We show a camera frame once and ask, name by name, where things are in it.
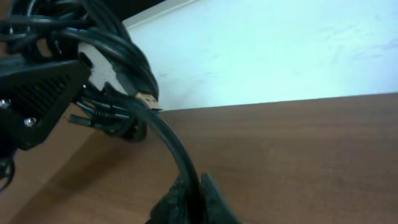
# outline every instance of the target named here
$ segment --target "tabletop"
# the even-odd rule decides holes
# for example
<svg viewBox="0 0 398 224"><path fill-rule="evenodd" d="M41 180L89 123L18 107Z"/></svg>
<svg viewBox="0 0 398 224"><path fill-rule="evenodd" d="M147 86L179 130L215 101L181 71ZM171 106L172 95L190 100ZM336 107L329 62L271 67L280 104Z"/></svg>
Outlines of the tabletop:
<svg viewBox="0 0 398 224"><path fill-rule="evenodd" d="M244 222L396 223L398 94L161 114ZM12 223L145 223L177 176L153 133L95 133Z"/></svg>

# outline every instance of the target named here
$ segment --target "wooden table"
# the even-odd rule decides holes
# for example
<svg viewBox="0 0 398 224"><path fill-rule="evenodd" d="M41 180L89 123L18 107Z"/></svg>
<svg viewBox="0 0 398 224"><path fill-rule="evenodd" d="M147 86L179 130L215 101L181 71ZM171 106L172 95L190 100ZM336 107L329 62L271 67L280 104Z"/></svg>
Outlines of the wooden table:
<svg viewBox="0 0 398 224"><path fill-rule="evenodd" d="M244 223L397 223L398 94L162 117ZM12 223L145 223L176 176L154 134L97 132Z"/></svg>

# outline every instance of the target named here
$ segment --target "black cable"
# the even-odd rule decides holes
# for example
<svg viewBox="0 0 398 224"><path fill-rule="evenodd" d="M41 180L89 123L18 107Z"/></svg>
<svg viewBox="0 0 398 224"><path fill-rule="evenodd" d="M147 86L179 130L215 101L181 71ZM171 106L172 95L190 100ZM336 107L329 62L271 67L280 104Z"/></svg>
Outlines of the black cable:
<svg viewBox="0 0 398 224"><path fill-rule="evenodd" d="M0 193L6 189L12 182L12 180L14 179L14 175L15 175L15 162L13 158L3 158L2 162L4 164L1 164L0 170L1 170L1 174L2 178L6 179L6 183L0 188Z"/></svg>
<svg viewBox="0 0 398 224"><path fill-rule="evenodd" d="M40 39L47 42L51 56L41 53L37 46ZM101 0L15 0L9 17L0 23L0 41L7 43L9 53L20 53L34 63L80 59L78 44L90 44L109 60L117 77L127 76L137 92L145 90L159 99L159 87L148 60ZM203 200L192 161L171 128L132 97L108 85L99 91L88 84L74 103L90 118L73 116L72 120L132 141L145 138L146 124L158 130L187 186L192 222L200 223Z"/></svg>

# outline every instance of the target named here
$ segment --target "black cord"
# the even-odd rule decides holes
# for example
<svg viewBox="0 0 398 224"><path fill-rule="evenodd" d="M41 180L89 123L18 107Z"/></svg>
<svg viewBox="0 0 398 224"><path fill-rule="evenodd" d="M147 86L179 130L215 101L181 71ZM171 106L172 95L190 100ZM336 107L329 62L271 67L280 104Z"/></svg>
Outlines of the black cord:
<svg viewBox="0 0 398 224"><path fill-rule="evenodd" d="M15 175L15 162L13 158L0 159L0 180L6 179L6 183L0 188L0 193L6 189L14 179Z"/></svg>
<svg viewBox="0 0 398 224"><path fill-rule="evenodd" d="M51 56L40 51L37 43L42 39ZM121 21L100 0L15 0L9 17L0 22L0 42L7 43L7 53L22 54L34 63L78 59L78 44L90 44L109 60L117 76L125 75L136 80L131 82L133 89L143 89L159 99L159 87L148 60L132 43ZM91 89L93 92L103 97L103 92ZM76 103L84 105L84 101L77 100ZM146 126L137 118L126 120L116 114L118 119L110 120L113 122L110 125L102 116L95 117L107 111L99 107L93 109L83 108L91 119L104 122L101 127L114 127L114 123L119 122L117 130L105 130L108 135L121 138L128 135L135 141L145 138ZM127 134L129 130L137 130L137 134Z"/></svg>
<svg viewBox="0 0 398 224"><path fill-rule="evenodd" d="M46 41L51 56L41 53L37 45L41 39ZM116 75L136 81L131 82L132 88L145 89L159 99L159 87L148 60L132 43L121 21L101 0L15 0L9 17L0 22L0 41L7 43L7 52L22 54L32 63L80 59L78 44L90 44L109 60ZM87 83L74 103L90 117L74 116L75 123L103 129L110 136L140 141L145 138L146 124L159 130L177 163L180 179L187 185L192 222L201 223L203 200L196 170L181 142L164 121L139 101L117 92L110 85L99 91Z"/></svg>

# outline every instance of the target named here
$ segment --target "connector screw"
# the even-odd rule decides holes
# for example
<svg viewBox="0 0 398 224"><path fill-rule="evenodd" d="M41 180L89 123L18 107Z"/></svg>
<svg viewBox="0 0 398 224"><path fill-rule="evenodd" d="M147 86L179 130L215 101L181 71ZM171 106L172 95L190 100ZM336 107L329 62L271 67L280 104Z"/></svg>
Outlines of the connector screw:
<svg viewBox="0 0 398 224"><path fill-rule="evenodd" d="M8 107L11 106L11 100L10 99L3 99L0 100L0 108L1 109L8 109Z"/></svg>
<svg viewBox="0 0 398 224"><path fill-rule="evenodd" d="M31 128L37 123L36 118L26 118L24 121L25 126Z"/></svg>

